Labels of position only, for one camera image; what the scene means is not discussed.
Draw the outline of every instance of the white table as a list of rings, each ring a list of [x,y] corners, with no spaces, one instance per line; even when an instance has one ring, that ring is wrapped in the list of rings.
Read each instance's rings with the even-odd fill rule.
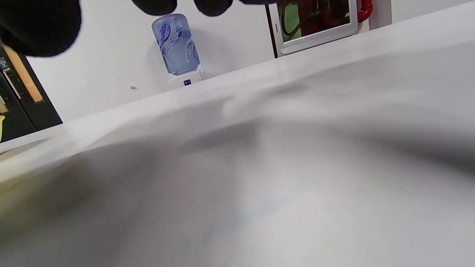
[[[474,13],[235,71],[3,155],[5,178],[54,183],[0,198],[17,220],[0,233],[18,231],[0,266],[473,266]]]

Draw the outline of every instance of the yellow object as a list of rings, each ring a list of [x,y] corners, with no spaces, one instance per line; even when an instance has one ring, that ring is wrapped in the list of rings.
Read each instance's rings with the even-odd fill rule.
[[[1,142],[1,133],[2,133],[2,125],[3,125],[3,120],[5,119],[5,116],[0,116],[0,142]]]
[[[13,67],[15,68],[18,75],[20,76],[21,81],[27,88],[27,91],[30,94],[31,98],[33,98],[33,101],[35,101],[35,103],[43,101],[43,96],[41,96],[41,93],[33,82],[33,79],[25,68],[25,65],[23,64],[23,62],[21,62],[21,59],[18,56],[17,52],[5,45],[3,46],[3,49],[5,49],[5,52],[10,58]]]

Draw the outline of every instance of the finger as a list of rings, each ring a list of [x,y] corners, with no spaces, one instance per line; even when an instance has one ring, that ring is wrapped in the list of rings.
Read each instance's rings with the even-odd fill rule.
[[[170,14],[177,8],[176,0],[132,0],[132,2],[143,12],[153,16]]]
[[[206,16],[215,17],[223,14],[233,0],[194,0],[198,10]]]
[[[0,1],[0,39],[18,53],[58,55],[74,43],[80,28],[79,0]]]
[[[240,0],[246,5],[269,5],[279,2],[279,0]]]

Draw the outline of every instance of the white surface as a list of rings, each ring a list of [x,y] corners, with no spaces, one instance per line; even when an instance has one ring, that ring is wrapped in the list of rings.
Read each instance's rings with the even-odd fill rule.
[[[391,0],[392,23],[465,4],[473,0]]]
[[[0,172],[97,189],[4,243],[0,266],[472,267],[474,12],[64,124]]]
[[[29,58],[63,121],[169,90],[172,75],[151,29],[157,17],[131,0],[84,0],[81,6],[74,46],[58,57]],[[208,18],[193,1],[178,1],[175,12],[188,19],[206,78],[274,58],[264,6],[234,1],[223,15]]]
[[[188,72],[188,73],[176,76],[175,78],[170,80],[168,84],[171,86],[172,89],[176,89],[176,88],[180,88],[184,86],[190,86],[191,84],[200,82],[203,80],[202,77],[203,77],[203,73],[199,70],[195,70],[192,72]],[[185,81],[187,80],[189,80],[190,83],[185,85]]]

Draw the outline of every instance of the blue water bottle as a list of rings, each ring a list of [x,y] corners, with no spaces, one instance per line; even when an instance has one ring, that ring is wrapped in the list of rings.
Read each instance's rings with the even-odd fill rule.
[[[180,75],[198,68],[200,58],[184,15],[163,16],[152,23],[152,30],[168,73]]]

